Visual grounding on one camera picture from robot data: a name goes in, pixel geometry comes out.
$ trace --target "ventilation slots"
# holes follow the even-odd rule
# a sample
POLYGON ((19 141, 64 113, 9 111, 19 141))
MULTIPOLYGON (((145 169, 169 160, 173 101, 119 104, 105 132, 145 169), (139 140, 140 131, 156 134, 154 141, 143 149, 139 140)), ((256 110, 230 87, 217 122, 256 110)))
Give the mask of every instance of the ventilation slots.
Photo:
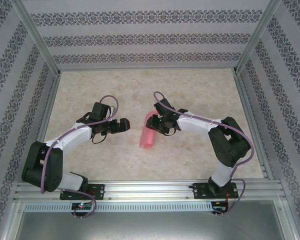
MULTIPOLYGON (((27 213, 65 213, 73 212, 72 203, 27 203, 24 212, 27 213)), ((97 212, 195 212, 211 211, 210 201, 196 202, 97 202, 97 212)))

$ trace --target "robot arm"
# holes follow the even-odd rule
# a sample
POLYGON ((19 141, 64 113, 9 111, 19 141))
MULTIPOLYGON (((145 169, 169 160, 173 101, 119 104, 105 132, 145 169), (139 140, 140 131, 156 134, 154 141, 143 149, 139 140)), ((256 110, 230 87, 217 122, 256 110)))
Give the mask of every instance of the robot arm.
MULTIPOLYGON (((166 98, 162 99, 161 103, 174 109, 166 98)), ((159 116, 153 115, 150 117, 146 123, 147 128, 166 136, 170 129, 174 129, 174 131, 190 131, 209 136, 215 155, 219 160, 217 169, 209 179, 209 189, 214 194, 221 193, 230 183, 231 173, 238 160, 247 154, 251 146, 240 134, 223 126, 213 124, 212 121, 226 124, 242 132, 237 122, 232 117, 226 117, 223 120, 211 119, 211 122, 206 122, 174 113, 159 103, 156 103, 154 107, 158 111, 159 116)), ((195 116, 186 109, 180 109, 178 112, 195 116)))
MULTIPOLYGON (((130 122, 121 118, 120 123, 115 120, 108 120, 104 123, 94 124, 78 128, 82 125, 99 122, 111 114, 111 107, 99 102, 93 106, 92 112, 87 112, 82 118, 76 121, 71 129, 75 131, 67 134, 51 150, 48 156, 44 178, 44 190, 53 192, 56 189, 69 189, 86 193, 88 191, 88 179, 73 172, 63 172, 65 157, 77 146, 85 141, 93 139, 95 135, 116 134, 130 129, 130 122)), ((43 172, 43 163, 49 147, 58 139, 47 142, 34 142, 30 149, 22 171, 22 180, 40 188, 43 172)))

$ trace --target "metal bracket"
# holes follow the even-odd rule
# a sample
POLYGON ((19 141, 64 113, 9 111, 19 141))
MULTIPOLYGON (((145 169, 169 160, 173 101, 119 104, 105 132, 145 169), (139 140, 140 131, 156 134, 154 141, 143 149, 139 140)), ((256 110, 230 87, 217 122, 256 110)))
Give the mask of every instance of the metal bracket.
MULTIPOLYGON (((95 200, 103 200, 105 194, 105 185, 89 184, 88 191, 86 193, 92 195, 95 200)), ((60 200, 91 200, 91 198, 79 193, 61 191, 60 200)))
POLYGON ((230 182, 228 186, 220 193, 213 194, 209 189, 209 183, 196 182, 189 188, 193 189, 194 199, 225 199, 228 194, 229 199, 237 199, 238 189, 234 182, 230 182))

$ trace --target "marble-pattern floor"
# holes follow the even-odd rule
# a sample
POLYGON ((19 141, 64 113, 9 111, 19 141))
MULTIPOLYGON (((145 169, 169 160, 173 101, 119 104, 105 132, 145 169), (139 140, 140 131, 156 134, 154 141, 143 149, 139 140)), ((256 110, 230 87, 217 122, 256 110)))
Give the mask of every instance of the marble-pattern floor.
MULTIPOLYGON (((114 95, 119 101, 115 119, 128 118, 131 129, 108 135, 101 144, 83 143, 64 160, 65 171, 89 180, 208 179, 218 164, 208 136, 157 133, 152 148, 139 147, 145 116, 154 110, 154 91, 176 109, 212 119, 233 117, 250 137, 230 69, 111 70, 62 73, 45 141, 70 129, 104 95, 114 95)), ((115 105, 110 98, 102 103, 115 105)), ((257 156, 234 177, 263 178, 257 156)))

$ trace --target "purple cable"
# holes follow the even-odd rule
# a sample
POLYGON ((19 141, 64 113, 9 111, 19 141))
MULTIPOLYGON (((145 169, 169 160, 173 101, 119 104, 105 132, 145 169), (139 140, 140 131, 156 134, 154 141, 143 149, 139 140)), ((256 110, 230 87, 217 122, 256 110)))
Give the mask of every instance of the purple cable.
POLYGON ((65 191, 71 192, 71 193, 76 193, 76 194, 82 194, 82 195, 85 195, 85 196, 91 198, 92 201, 94 202, 94 206, 93 206, 92 211, 91 211, 91 212, 88 212, 88 213, 87 213, 86 215, 84 215, 84 216, 77 216, 77 215, 76 215, 76 211, 77 211, 78 208, 76 208, 76 209, 73 211, 73 215, 74 215, 74 218, 75 218, 75 219, 76 219, 76 218, 80 218, 80 219, 87 218, 87 217, 89 217, 90 215, 92 215, 92 214, 95 212, 95 210, 97 209, 97 201, 96 201, 96 199, 94 198, 94 196, 92 196, 92 195, 90 195, 90 194, 88 194, 88 193, 85 193, 85 192, 83 192, 83 191, 75 191, 75 190, 71 190, 71 189, 65 189, 65 191))
POLYGON ((232 126, 229 126, 229 125, 227 125, 227 124, 221 123, 221 122, 217 122, 217 121, 213 121, 213 120, 211 121, 211 120, 206 119, 206 118, 204 118, 204 117, 202 117, 202 116, 188 115, 188 114, 185 114, 185 113, 176 111, 176 110, 174 110, 174 109, 172 109, 172 108, 170 108, 170 107, 164 105, 162 102, 160 102, 160 100, 157 98, 156 94, 160 94, 161 97, 163 97, 164 99, 165 99, 165 96, 164 96, 161 92, 159 92, 159 91, 155 91, 155 92, 153 93, 154 99, 155 99, 162 107, 164 107, 164 108, 166 108, 166 109, 168 109, 168 110, 170 110, 170 111, 172 111, 172 112, 174 112, 174 113, 176 113, 176 114, 179 114, 179 115, 182 115, 182 116, 185 116, 185 117, 188 117, 188 118, 199 119, 199 120, 205 121, 205 122, 207 122, 207 123, 209 123, 209 124, 220 125, 220 126, 222 126, 222 127, 231 129, 231 130, 235 131, 236 133, 240 134, 242 137, 244 137, 244 139, 245 139, 245 140, 249 143, 249 145, 251 146, 251 154, 250 154, 250 156, 249 156, 246 160, 241 161, 241 162, 237 163, 237 164, 234 166, 234 169, 233 169, 233 171, 232 171, 232 173, 231 173, 231 175, 230 175, 230 178, 233 177, 233 175, 235 174, 235 171, 237 170, 237 168, 238 168, 240 165, 249 162, 249 161, 253 158, 253 156, 254 156, 254 154, 255 154, 254 144, 252 143, 252 141, 251 141, 251 140, 250 140, 250 139, 249 139, 242 131, 240 131, 240 130, 238 130, 238 129, 232 127, 232 126))
MULTIPOLYGON (((188 115, 188 114, 185 114, 185 113, 176 111, 176 110, 174 110, 174 109, 172 109, 172 108, 170 108, 170 107, 164 105, 162 102, 160 102, 160 100, 157 98, 156 94, 160 94, 161 97, 163 97, 164 99, 165 99, 165 96, 164 96, 161 92, 159 92, 159 91, 155 91, 155 92, 153 93, 154 99, 155 99, 162 107, 164 107, 164 108, 166 108, 166 109, 168 109, 168 110, 170 110, 170 111, 172 111, 172 112, 174 112, 174 113, 176 113, 176 114, 179 114, 179 115, 182 115, 182 116, 185 116, 185 117, 188 117, 188 118, 199 119, 199 120, 205 121, 205 122, 210 123, 210 124, 220 125, 220 126, 222 126, 222 127, 224 127, 224 128, 231 129, 231 130, 235 131, 236 133, 240 134, 242 137, 244 137, 244 139, 245 139, 245 140, 250 144, 250 146, 251 146, 251 154, 250 154, 250 156, 249 156, 246 160, 241 161, 241 162, 237 163, 237 164, 234 166, 234 168, 233 168, 233 170, 232 170, 232 172, 231 172, 231 174, 230 174, 230 178, 231 178, 231 179, 232 179, 233 175, 235 174, 235 171, 237 170, 238 166, 240 166, 240 165, 242 165, 242 164, 245 164, 245 163, 249 162, 249 161, 253 158, 253 156, 254 156, 254 154, 255 154, 254 144, 252 143, 252 141, 251 141, 251 140, 250 140, 250 139, 249 139, 242 131, 240 131, 240 130, 238 130, 238 129, 232 127, 232 126, 229 126, 229 125, 227 125, 227 124, 221 123, 221 122, 217 122, 217 121, 213 121, 213 120, 211 121, 211 120, 206 119, 206 118, 201 117, 201 116, 188 115)), ((224 213, 223 215, 228 214, 229 212, 231 212, 231 211, 234 209, 234 207, 235 207, 235 206, 237 205, 237 203, 240 201, 240 199, 242 198, 242 196, 243 196, 243 194, 244 194, 244 192, 245 192, 245 190, 246 190, 246 182, 245 182, 245 180, 243 180, 242 178, 233 178, 233 180, 235 180, 235 181, 238 181, 238 180, 239 180, 239 181, 242 181, 242 182, 243 182, 243 189, 242 189, 242 191, 241 191, 240 196, 239 196, 238 199, 235 201, 235 203, 232 205, 232 207, 231 207, 226 213, 224 213)))
MULTIPOLYGON (((119 102, 118 102, 118 99, 115 97, 115 96, 112 96, 112 95, 106 95, 104 96, 103 98, 100 99, 100 103, 102 102, 103 99, 105 98, 113 98, 116 102, 116 108, 113 112, 113 114, 111 116, 109 116, 108 118, 104 119, 104 120, 101 120, 101 121, 97 121, 97 122, 92 122, 92 123, 88 123, 88 124, 85 124, 85 125, 81 125, 81 126, 78 126, 78 127, 75 127, 75 128, 72 128, 70 129, 69 131, 65 132, 64 134, 62 134, 60 137, 58 137, 58 139, 49 147, 48 151, 46 152, 46 155, 45 155, 45 158, 44 158, 44 163, 43 163, 43 168, 42 168, 42 175, 41 175, 41 183, 40 183, 40 191, 42 194, 45 193, 45 176, 46 176, 46 169, 47 169, 47 163, 48 163, 48 157, 49 157, 49 154, 51 152, 51 150, 54 148, 54 146, 61 140, 63 139, 65 136, 67 136, 68 134, 78 130, 78 129, 82 129, 84 127, 87 127, 87 126, 92 126, 92 125, 96 125, 96 124, 102 124, 106 121, 108 121, 109 119, 112 119, 118 112, 118 109, 119 109, 119 102)), ((96 207, 97 207, 97 202, 95 200, 95 198, 90 195, 90 194, 87 194, 85 192, 81 192, 81 191, 75 191, 75 190, 70 190, 70 189, 67 189, 66 191, 69 191, 69 192, 73 192, 73 193, 78 193, 78 194, 82 194, 82 195, 85 195, 85 196, 88 196, 89 198, 91 198, 93 201, 94 201, 94 205, 95 207, 93 208, 93 210, 91 212, 89 212, 88 214, 86 214, 85 216, 81 217, 81 218, 86 218, 88 216, 90 216, 95 210, 96 210, 96 207)))

